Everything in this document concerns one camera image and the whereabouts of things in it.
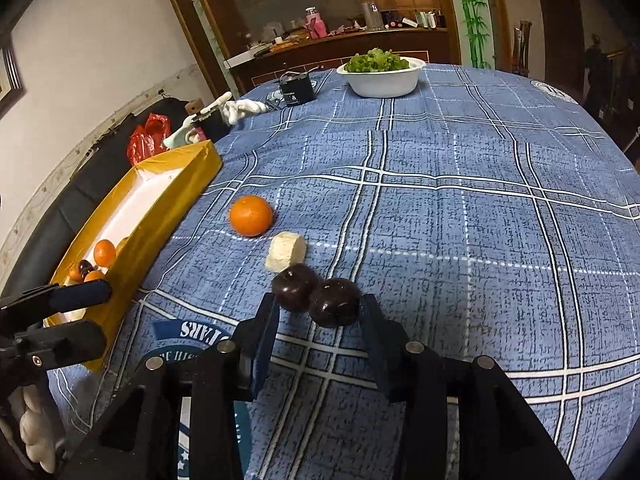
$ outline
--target bamboo painting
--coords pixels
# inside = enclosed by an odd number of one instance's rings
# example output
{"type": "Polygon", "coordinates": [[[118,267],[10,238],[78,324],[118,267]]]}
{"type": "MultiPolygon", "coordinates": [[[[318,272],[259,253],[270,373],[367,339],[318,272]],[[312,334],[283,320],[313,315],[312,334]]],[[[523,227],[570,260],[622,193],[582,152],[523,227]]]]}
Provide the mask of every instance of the bamboo painting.
{"type": "Polygon", "coordinates": [[[487,4],[483,0],[462,0],[462,10],[465,14],[466,36],[471,50],[471,64],[474,68],[491,68],[484,59],[484,44],[489,37],[488,27],[480,14],[487,4]]]}

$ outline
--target dark plum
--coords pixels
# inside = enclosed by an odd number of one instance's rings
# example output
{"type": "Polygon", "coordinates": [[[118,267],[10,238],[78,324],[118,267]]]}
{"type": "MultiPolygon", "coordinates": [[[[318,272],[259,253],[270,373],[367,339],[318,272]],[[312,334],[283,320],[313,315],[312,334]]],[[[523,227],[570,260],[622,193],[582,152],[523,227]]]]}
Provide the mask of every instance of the dark plum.
{"type": "Polygon", "coordinates": [[[280,306],[290,312],[305,312],[309,295],[320,283],[316,272],[305,264],[293,264],[271,281],[271,291],[280,306]]]}
{"type": "Polygon", "coordinates": [[[87,260],[80,260],[78,263],[78,271],[80,272],[80,276],[84,280],[89,272],[94,270],[94,266],[89,263],[87,260]]]}
{"type": "Polygon", "coordinates": [[[324,280],[311,293],[309,315],[319,326],[337,328],[358,320],[360,289],[344,278],[324,280]]]}

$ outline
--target white bowl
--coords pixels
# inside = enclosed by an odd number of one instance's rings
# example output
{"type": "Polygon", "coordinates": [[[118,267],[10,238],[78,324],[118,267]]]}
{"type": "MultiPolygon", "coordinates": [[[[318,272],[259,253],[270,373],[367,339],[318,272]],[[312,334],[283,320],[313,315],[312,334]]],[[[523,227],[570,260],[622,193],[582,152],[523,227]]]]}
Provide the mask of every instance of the white bowl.
{"type": "Polygon", "coordinates": [[[341,65],[337,72],[347,76],[351,88],[361,97],[400,97],[414,91],[420,69],[426,65],[423,60],[415,57],[401,59],[409,62],[409,68],[391,72],[347,72],[344,65],[341,65]]]}

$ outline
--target picture frame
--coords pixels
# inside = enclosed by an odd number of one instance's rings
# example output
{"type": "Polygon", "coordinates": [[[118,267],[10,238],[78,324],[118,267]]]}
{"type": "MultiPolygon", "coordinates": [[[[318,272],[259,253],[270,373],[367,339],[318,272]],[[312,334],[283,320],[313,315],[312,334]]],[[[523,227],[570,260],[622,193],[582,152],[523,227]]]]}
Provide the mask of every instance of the picture frame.
{"type": "Polygon", "coordinates": [[[11,37],[0,40],[0,118],[24,94],[11,37]]]}

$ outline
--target wooden door frame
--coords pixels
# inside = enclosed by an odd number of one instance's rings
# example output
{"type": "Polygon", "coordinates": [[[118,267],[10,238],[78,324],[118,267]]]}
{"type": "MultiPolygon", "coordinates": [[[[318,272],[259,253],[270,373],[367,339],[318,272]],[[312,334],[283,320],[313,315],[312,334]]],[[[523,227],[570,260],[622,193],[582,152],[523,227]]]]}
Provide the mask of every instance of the wooden door frame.
{"type": "Polygon", "coordinates": [[[462,64],[462,55],[460,54],[460,37],[458,36],[458,23],[456,21],[456,11],[453,7],[453,0],[440,0],[440,7],[445,19],[447,20],[451,64],[462,64]]]}
{"type": "Polygon", "coordinates": [[[249,32],[235,0],[200,0],[225,59],[246,50],[244,35],[249,32]]]}
{"type": "Polygon", "coordinates": [[[191,0],[170,1],[207,86],[214,98],[221,96],[229,90],[229,86],[200,23],[198,13],[193,7],[193,2],[191,0]]]}
{"type": "Polygon", "coordinates": [[[494,0],[494,4],[489,11],[494,32],[495,69],[511,72],[511,31],[507,3],[505,0],[494,0]]]}

